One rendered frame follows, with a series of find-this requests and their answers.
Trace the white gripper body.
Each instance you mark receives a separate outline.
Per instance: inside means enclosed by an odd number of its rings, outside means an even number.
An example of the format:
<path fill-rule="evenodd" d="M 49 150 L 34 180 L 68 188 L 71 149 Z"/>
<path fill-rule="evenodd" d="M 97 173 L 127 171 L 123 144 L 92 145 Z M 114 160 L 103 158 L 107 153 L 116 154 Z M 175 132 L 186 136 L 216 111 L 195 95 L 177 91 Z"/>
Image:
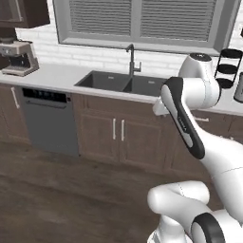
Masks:
<path fill-rule="evenodd" d="M 157 98 L 153 105 L 153 112 L 156 116 L 165 116 L 168 115 L 169 112 L 167 108 L 164 106 L 161 98 Z"/>

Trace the brown panel below sink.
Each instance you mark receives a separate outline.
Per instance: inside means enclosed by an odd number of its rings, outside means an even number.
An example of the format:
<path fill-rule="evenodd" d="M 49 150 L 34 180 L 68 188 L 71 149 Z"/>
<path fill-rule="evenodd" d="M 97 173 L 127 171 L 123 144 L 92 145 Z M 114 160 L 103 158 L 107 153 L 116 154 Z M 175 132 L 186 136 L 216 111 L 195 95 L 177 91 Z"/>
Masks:
<path fill-rule="evenodd" d="M 152 110 L 152 104 L 150 103 L 86 96 L 85 107 L 89 110 L 126 114 L 149 119 L 155 118 L 155 114 Z"/>

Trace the dark grey double sink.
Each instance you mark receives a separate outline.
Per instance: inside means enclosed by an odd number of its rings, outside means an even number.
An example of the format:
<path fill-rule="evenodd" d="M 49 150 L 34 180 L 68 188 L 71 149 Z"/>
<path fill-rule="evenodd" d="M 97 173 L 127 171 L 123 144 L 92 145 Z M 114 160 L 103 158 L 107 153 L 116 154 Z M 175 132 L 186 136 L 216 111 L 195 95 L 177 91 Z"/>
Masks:
<path fill-rule="evenodd" d="M 165 78 L 92 70 L 75 86 L 158 97 Z"/>

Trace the brown cupboard door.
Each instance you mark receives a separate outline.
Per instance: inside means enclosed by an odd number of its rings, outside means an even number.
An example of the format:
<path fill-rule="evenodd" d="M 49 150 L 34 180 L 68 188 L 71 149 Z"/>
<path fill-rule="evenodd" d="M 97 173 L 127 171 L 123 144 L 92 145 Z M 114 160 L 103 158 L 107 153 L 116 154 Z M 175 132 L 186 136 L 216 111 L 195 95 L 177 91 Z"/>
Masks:
<path fill-rule="evenodd" d="M 15 87 L 17 101 L 20 104 L 17 87 L 10 84 L 0 84 L 0 108 L 3 112 L 7 138 L 11 141 L 30 144 L 21 104 L 17 109 L 10 90 L 12 87 Z"/>
<path fill-rule="evenodd" d="M 186 174 L 192 178 L 209 181 L 210 176 L 203 165 L 187 150 L 173 119 L 165 118 L 167 122 L 167 152 L 164 168 L 174 172 Z"/>
<path fill-rule="evenodd" d="M 110 163 L 118 161 L 117 139 L 112 138 L 112 121 L 112 116 L 104 114 L 82 114 L 81 153 L 84 157 Z"/>
<path fill-rule="evenodd" d="M 121 138 L 121 162 L 142 169 L 158 172 L 164 153 L 161 148 L 162 129 L 158 122 L 148 119 L 123 119 L 124 141 Z"/>

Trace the dark grey tap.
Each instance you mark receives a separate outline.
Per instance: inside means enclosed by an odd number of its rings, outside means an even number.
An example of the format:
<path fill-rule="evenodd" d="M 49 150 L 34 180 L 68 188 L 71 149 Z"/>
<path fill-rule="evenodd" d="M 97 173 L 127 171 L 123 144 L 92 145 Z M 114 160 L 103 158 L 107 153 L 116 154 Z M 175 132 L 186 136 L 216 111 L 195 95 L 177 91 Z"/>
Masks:
<path fill-rule="evenodd" d="M 134 62 L 135 49 L 133 44 L 130 44 L 125 50 L 126 52 L 130 53 L 129 75 L 130 77 L 133 77 L 135 72 L 141 72 L 141 62 L 139 67 L 135 67 L 135 62 Z"/>

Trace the brown drawer front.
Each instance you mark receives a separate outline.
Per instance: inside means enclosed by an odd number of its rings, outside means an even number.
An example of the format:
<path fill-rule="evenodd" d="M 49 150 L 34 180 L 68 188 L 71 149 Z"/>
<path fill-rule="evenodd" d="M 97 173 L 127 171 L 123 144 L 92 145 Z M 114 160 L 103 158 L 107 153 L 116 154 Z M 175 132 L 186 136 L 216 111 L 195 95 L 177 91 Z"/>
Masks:
<path fill-rule="evenodd" d="M 230 115 L 199 110 L 192 110 L 192 114 L 194 117 L 198 118 L 209 118 L 209 122 L 196 121 L 203 130 L 225 138 L 229 136 L 228 132 L 232 122 L 232 117 Z"/>

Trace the grey window with blinds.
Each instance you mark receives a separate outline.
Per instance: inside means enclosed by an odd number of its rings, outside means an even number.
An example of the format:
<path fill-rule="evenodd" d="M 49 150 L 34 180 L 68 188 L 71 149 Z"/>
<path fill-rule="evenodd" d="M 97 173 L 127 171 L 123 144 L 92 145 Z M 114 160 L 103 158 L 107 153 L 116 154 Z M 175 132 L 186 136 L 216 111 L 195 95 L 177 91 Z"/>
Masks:
<path fill-rule="evenodd" d="M 216 56 L 242 0 L 53 0 L 61 44 Z"/>

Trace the grey dishwasher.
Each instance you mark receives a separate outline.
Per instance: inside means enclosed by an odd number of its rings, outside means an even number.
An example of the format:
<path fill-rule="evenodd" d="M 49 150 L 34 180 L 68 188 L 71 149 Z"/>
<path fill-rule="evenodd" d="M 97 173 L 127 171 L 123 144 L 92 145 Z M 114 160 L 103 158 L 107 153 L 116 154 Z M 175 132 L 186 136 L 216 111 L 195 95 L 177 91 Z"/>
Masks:
<path fill-rule="evenodd" d="M 22 87 L 22 106 L 32 145 L 41 150 L 79 156 L 69 93 Z"/>

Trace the silver coffee machine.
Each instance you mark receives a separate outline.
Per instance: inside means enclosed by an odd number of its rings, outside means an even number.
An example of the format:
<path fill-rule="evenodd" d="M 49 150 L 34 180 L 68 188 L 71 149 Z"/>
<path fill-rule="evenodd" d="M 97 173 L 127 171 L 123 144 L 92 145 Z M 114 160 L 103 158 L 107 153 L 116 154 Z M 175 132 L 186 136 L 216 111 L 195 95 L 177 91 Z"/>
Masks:
<path fill-rule="evenodd" d="M 39 63 L 31 41 L 0 38 L 0 54 L 9 59 L 3 74 L 24 77 L 39 69 Z"/>

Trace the dark brown wall cupboard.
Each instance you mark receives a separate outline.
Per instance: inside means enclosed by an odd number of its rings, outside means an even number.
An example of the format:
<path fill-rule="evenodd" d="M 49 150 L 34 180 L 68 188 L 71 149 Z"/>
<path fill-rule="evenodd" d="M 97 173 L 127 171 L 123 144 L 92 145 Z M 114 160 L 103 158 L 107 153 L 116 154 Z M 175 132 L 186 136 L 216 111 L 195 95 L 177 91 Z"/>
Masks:
<path fill-rule="evenodd" d="M 36 28 L 49 23 L 47 0 L 0 0 L 1 28 Z"/>

